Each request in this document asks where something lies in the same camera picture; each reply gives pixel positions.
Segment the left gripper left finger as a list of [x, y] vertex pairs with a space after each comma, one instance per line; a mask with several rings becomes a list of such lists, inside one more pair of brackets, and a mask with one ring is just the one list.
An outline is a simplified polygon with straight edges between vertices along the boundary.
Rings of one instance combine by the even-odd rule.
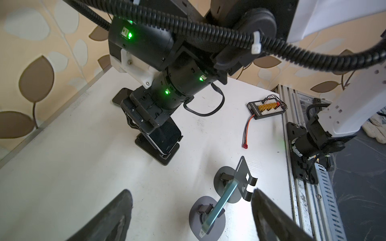
[[130, 226], [132, 194], [124, 189], [69, 241], [124, 241]]

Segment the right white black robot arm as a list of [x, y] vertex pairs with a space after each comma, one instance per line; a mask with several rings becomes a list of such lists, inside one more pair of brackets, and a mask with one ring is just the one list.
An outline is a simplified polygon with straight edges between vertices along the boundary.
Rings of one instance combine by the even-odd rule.
[[179, 148], [182, 134], [171, 119], [199, 91], [227, 75], [243, 57], [256, 58], [252, 43], [308, 69], [331, 72], [359, 70], [386, 58], [386, 43], [346, 57], [314, 53], [276, 37], [276, 19], [265, 8], [253, 8], [230, 27], [213, 25], [180, 8], [182, 1], [68, 1], [79, 13], [109, 32], [112, 57], [132, 54], [157, 74], [151, 84], [128, 91], [120, 100], [130, 127], [140, 131], [136, 144], [167, 165]]

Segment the silver phone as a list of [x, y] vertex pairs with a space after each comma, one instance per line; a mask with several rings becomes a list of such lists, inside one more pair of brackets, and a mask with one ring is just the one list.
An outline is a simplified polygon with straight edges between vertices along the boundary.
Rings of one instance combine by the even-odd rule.
[[156, 128], [151, 134], [144, 134], [145, 138], [161, 154], [167, 155], [182, 138], [182, 133], [170, 117], [162, 126]]

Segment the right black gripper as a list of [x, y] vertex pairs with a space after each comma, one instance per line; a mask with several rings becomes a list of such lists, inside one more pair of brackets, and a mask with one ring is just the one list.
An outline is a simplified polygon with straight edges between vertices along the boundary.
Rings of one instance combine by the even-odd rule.
[[161, 127], [175, 112], [174, 109], [159, 107], [152, 99], [149, 90], [139, 87], [126, 90], [127, 96], [120, 103], [121, 109], [128, 119], [128, 124], [149, 135]]

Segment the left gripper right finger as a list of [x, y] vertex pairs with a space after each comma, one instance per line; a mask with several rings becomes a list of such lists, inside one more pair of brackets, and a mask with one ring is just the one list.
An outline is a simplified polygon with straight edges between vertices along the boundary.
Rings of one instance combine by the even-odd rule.
[[258, 188], [253, 192], [251, 207], [260, 241], [313, 240]]

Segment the green phone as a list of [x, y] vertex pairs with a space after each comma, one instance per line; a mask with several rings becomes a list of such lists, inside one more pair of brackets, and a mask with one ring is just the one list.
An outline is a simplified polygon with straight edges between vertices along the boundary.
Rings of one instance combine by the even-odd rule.
[[209, 212], [208, 217], [205, 219], [205, 221], [202, 224], [202, 228], [200, 231], [200, 237], [203, 238], [206, 234], [209, 233], [210, 228], [214, 224], [217, 217], [221, 214], [222, 209], [224, 208], [225, 204], [237, 188], [239, 182], [236, 179], [232, 179], [228, 182], [224, 189], [224, 193], [221, 196], [220, 200], [217, 202], [217, 204], [214, 206], [214, 208]]
[[121, 102], [127, 99], [133, 91], [128, 88], [122, 88], [112, 99], [112, 103], [120, 106]]

